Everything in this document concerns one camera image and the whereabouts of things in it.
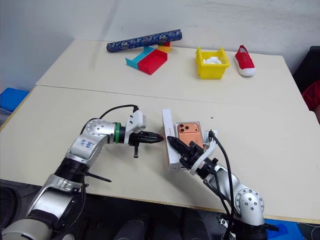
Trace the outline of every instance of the table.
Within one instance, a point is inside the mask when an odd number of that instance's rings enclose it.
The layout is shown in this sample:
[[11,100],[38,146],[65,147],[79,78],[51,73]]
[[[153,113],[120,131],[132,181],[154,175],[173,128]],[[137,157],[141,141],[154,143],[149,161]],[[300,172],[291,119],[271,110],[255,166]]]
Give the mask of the table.
[[[164,108],[171,109],[175,122],[197,120],[203,130],[218,129],[232,172],[262,194],[266,218],[320,223],[320,127],[308,111],[268,111],[257,106],[38,85],[0,132],[1,178],[42,185],[84,123],[123,104],[140,106],[147,117],[146,131],[164,134]],[[128,109],[119,109],[105,119],[125,123],[129,114]],[[168,173],[164,142],[141,144],[138,159],[133,158],[133,151],[122,144],[104,146],[90,171],[112,183],[88,177],[87,192],[222,211],[219,198],[199,177],[183,170]],[[220,151],[215,156],[225,165]]]
[[153,75],[126,65],[142,49],[110,53],[107,43],[75,39],[37,85],[122,93],[167,99],[230,103],[269,111],[307,111],[282,56],[250,54],[253,77],[239,75],[227,52],[230,67],[221,80],[199,79],[196,49],[173,47],[168,60]]

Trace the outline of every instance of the smartphone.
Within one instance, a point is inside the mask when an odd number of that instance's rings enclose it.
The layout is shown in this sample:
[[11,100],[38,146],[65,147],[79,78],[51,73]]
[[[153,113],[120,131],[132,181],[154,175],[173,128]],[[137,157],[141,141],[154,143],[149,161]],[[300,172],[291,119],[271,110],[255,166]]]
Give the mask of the smartphone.
[[177,132],[178,138],[188,146],[193,141],[201,148],[204,147],[200,125],[197,122],[181,122],[177,126]]

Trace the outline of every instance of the blue cylinder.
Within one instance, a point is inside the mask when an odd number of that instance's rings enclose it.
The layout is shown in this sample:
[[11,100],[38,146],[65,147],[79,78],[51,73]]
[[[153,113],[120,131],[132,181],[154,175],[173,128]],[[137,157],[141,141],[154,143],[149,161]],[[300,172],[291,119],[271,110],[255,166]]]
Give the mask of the blue cylinder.
[[180,29],[177,29],[153,35],[132,38],[128,40],[111,42],[106,45],[106,50],[110,53],[114,53],[126,49],[134,49],[139,47],[151,46],[155,44],[169,43],[181,39],[182,32]]

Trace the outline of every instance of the yellow container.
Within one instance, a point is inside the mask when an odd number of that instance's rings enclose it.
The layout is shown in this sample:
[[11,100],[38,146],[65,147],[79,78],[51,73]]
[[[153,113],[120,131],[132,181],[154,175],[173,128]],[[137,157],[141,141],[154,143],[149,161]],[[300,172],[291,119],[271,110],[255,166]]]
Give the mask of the yellow container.
[[[222,64],[205,64],[204,59],[209,59],[210,57],[218,57]],[[221,79],[226,68],[230,66],[223,47],[218,51],[201,51],[201,47],[198,47],[195,52],[195,62],[201,79]]]

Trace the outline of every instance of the red shoe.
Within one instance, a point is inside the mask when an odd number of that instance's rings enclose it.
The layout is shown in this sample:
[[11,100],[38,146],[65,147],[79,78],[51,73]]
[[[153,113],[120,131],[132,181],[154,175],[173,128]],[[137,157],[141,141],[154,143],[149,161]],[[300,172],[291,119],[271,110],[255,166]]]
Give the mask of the red shoe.
[[242,76],[249,77],[249,76],[255,75],[256,68],[255,68],[254,62],[252,61],[245,46],[241,45],[239,47],[239,50],[234,55],[233,60],[238,68],[238,72]]

